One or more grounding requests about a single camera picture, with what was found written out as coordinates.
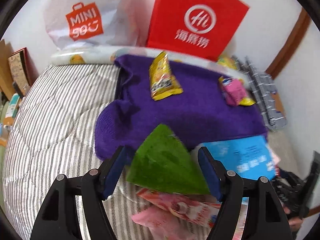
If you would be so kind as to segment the person's right hand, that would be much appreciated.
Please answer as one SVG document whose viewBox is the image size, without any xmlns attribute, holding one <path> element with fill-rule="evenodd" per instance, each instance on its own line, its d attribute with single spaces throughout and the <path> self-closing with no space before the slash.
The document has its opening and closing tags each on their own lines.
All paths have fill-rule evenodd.
<svg viewBox="0 0 320 240">
<path fill-rule="evenodd" d="M 291 213 L 291 210 L 288 207 L 283 206 L 284 212 L 289 215 Z M 292 217 L 288 219 L 290 228 L 292 232 L 298 232 L 300 227 L 302 226 L 304 219 L 301 219 L 299 217 Z"/>
</svg>

